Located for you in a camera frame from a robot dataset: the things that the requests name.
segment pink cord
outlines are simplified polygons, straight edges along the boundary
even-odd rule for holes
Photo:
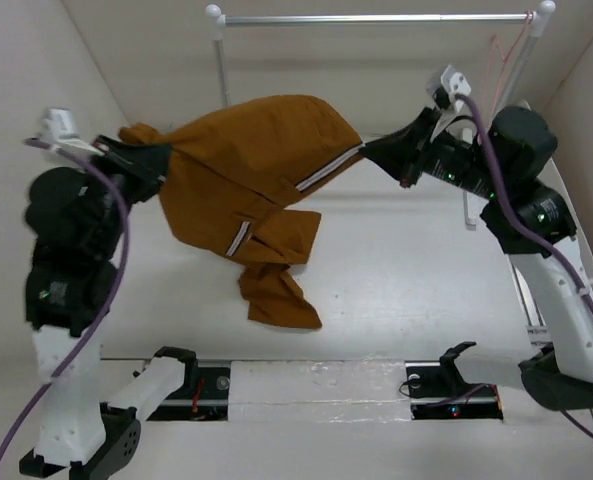
[[[498,83],[496,84],[496,93],[494,94],[494,103],[492,104],[492,109],[488,115],[488,123],[491,125],[492,115],[494,115],[494,111],[496,110],[496,106],[498,105],[498,99],[500,97],[501,85],[503,83],[503,75],[505,74],[505,68],[509,64],[509,60],[516,49],[516,46],[520,43],[521,39],[525,35],[527,31],[527,26],[534,20],[534,12],[528,11],[526,12],[525,23],[523,24],[523,28],[521,29],[520,33],[516,37],[514,44],[509,48],[507,51],[507,55],[503,53],[503,47],[498,39],[498,35],[494,35],[492,37],[492,41],[489,45],[489,52],[487,53],[487,66],[485,67],[485,80],[483,82],[483,99],[481,101],[482,108],[481,111],[485,111],[485,104],[487,101],[487,83],[489,80],[489,70],[492,63],[492,54],[494,51],[494,47],[496,47],[496,51],[498,52],[498,56],[500,57],[501,61],[503,62],[500,70],[500,74],[498,75]]]

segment white pipe connector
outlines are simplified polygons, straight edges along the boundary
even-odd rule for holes
[[[225,15],[218,5],[207,5],[205,15],[212,21],[212,40],[223,39],[223,29],[225,28]]]
[[[531,28],[529,29],[529,36],[534,38],[541,37],[545,28],[547,28],[549,19],[555,11],[556,3],[552,0],[544,0],[541,2],[534,12],[534,18],[532,19]]]

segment brown garment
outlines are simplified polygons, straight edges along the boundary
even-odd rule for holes
[[[284,210],[362,158],[354,129],[323,100],[260,98],[161,135],[124,128],[131,144],[170,143],[159,197],[174,236],[246,267],[239,279],[249,318],[320,328],[288,270],[309,259],[320,214]]]

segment brown jacket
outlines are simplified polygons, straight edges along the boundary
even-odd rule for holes
[[[360,137],[323,100],[260,98],[161,135],[144,124],[120,131],[132,144],[170,143],[160,201],[174,236],[246,267],[239,280],[252,320],[320,328],[288,273],[307,263],[316,212],[284,210],[362,158]]]

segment striped trim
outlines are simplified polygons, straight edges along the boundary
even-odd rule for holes
[[[234,237],[234,241],[227,249],[227,253],[225,254],[226,256],[231,257],[236,253],[236,250],[238,250],[238,247],[240,247],[241,243],[243,243],[245,237],[247,236],[247,230],[249,230],[249,225],[249,222],[243,222],[240,224],[240,228],[238,229],[238,233]]]
[[[301,181],[298,185],[296,185],[296,190],[299,192],[304,192],[309,187],[314,185],[316,182],[321,181],[323,178],[328,177],[340,167],[342,167],[349,159],[351,159],[354,155],[358,153],[358,150],[363,147],[364,144],[357,145],[355,147],[350,148],[345,153],[343,153],[340,157],[337,157],[335,160],[332,160],[330,163],[325,165],[323,168],[318,170],[317,172],[313,173],[305,180]]]

